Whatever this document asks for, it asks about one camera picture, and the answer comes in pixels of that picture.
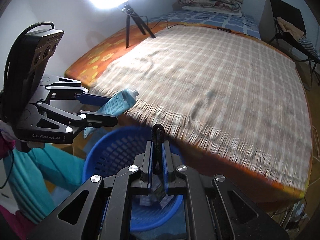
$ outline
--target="tripod stand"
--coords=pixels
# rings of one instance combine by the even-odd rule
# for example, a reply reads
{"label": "tripod stand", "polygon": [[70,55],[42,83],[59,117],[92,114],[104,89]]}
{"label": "tripod stand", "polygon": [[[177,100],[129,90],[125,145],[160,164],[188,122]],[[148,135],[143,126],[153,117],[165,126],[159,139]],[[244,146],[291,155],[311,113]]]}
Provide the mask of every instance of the tripod stand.
{"label": "tripod stand", "polygon": [[141,20],[139,15],[131,8],[129,4],[125,4],[124,8],[122,9],[127,15],[127,22],[126,22],[126,48],[129,47],[129,36],[130,36],[130,17],[134,20],[135,24],[138,26],[139,30],[143,35],[146,35],[145,30],[150,34],[152,38],[156,36],[150,30],[150,28],[146,25],[146,23]]}

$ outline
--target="towel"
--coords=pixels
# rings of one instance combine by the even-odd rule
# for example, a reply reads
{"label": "towel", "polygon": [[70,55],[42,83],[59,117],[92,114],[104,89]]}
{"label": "towel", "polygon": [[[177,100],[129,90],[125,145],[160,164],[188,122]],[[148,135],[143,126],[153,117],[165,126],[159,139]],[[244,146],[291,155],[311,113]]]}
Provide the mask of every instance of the towel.
{"label": "towel", "polygon": [[284,32],[289,32],[297,42],[299,42],[299,39],[304,36],[304,33],[302,30],[295,27],[292,23],[285,21],[281,17],[277,17],[277,22],[281,27],[281,29]]}

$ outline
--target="plaid blanket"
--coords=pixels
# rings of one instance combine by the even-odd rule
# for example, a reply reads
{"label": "plaid blanket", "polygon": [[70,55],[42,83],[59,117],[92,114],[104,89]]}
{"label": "plaid blanket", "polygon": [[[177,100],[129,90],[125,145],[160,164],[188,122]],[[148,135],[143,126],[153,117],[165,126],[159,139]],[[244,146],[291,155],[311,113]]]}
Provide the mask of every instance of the plaid blanket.
{"label": "plaid blanket", "polygon": [[305,189],[312,141],[292,60],[231,33],[175,26],[113,61],[92,85],[111,96],[137,89],[127,115],[175,138]]}

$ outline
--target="wooden floor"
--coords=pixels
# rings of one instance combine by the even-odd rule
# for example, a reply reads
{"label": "wooden floor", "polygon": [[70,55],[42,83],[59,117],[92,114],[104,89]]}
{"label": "wooden floor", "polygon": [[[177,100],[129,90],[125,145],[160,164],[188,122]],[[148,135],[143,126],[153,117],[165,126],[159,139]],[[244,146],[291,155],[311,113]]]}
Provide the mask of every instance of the wooden floor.
{"label": "wooden floor", "polygon": [[[308,64],[296,63],[296,68],[300,75],[301,80],[304,83],[310,85],[310,70],[309,70]],[[313,74],[313,83],[312,83],[311,90],[310,91],[306,90],[306,94],[309,102],[312,124],[316,128],[318,132],[319,140],[320,140],[320,87],[317,85],[317,83],[318,83],[318,79],[316,78],[315,74]],[[315,157],[317,157],[318,155],[315,141],[314,141],[313,155]],[[319,177],[320,177],[320,162],[318,162],[316,159],[313,159],[310,183],[312,183]],[[314,183],[308,188],[307,193],[305,195],[305,201],[307,203],[305,207],[305,213],[307,213],[308,217],[311,218],[315,210],[317,209],[318,205],[320,204],[320,180],[318,180],[316,183]],[[282,221],[283,217],[284,217],[284,214],[274,216],[273,218],[275,221],[280,222]],[[299,232],[301,232],[304,229],[307,223],[308,223],[308,219],[305,219],[304,221],[300,222]],[[299,232],[297,232],[297,230],[290,230],[288,234],[291,239],[294,239],[297,237]]]}

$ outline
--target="teal fabric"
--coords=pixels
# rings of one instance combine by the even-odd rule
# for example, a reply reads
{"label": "teal fabric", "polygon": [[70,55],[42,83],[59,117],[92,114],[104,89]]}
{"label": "teal fabric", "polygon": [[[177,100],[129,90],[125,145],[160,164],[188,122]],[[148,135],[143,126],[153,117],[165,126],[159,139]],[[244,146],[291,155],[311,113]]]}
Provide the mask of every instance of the teal fabric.
{"label": "teal fabric", "polygon": [[[44,149],[32,149],[29,153],[14,149],[13,154],[10,188],[20,211],[36,224],[55,208],[44,179],[70,192],[82,184],[84,160],[50,144],[46,144]],[[10,156],[4,159],[7,176],[11,163]]]}

